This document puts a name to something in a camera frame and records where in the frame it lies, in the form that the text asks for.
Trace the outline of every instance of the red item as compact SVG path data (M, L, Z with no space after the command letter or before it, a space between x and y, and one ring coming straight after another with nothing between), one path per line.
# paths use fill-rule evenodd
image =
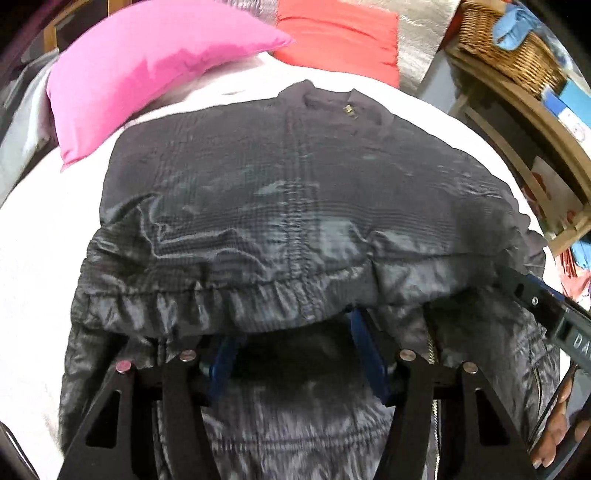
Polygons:
M295 43L276 59L398 88L398 14L338 0L279 0L277 18L277 28Z
M591 283L591 271L584 270L575 263L570 249L561 253L555 261L564 294L576 301Z

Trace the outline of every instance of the pink pillow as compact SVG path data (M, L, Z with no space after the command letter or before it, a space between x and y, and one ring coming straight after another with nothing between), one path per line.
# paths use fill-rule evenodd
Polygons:
M144 0L105 18L61 55L49 77L64 167L94 152L166 90L291 42L288 34L212 0Z

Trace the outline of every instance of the bed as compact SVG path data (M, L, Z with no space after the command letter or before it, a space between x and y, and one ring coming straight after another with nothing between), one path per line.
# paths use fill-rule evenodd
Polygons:
M51 151L14 189L0 209L0 419L8 425L43 480L54 480L63 453L57 423L70 330L70 305L86 247L99 227L102 183L114 143L134 124L214 105L273 98L304 79L345 92L356 89L454 148L467 152L505 181L519 211L541 233L509 169L493 148L458 120L376 80L347 73L294 67L262 53L225 64L175 88L127 122L93 154L60 173L59 149ZM560 289L545 248L544 281ZM29 292L35 291L35 301Z

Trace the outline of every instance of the black jacket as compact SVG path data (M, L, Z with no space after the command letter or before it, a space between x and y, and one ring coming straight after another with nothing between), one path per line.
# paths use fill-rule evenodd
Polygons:
M524 439L557 385L558 351L490 286L500 265L543 273L509 187L356 91L303 82L131 127L100 219L72 305L64 447L116 358L154 365L186 336L240 331L235 377L204 411L222 477L371 478L392 411L360 372L350 305L402 346L476 362Z

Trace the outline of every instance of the blue cloth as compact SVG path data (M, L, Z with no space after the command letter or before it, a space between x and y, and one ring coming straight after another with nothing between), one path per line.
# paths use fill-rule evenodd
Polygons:
M503 50L513 51L523 43L529 32L538 30L541 24L527 8L508 4L505 15L492 27L492 41Z
M589 235L573 243L570 250L573 253L574 262L578 266L585 270L591 270L591 237Z
M536 33L548 46L558 65L566 70L572 70L582 77L579 68L556 35L519 0L507 4L505 15L493 25L492 41L499 48L512 51L523 43L531 31Z

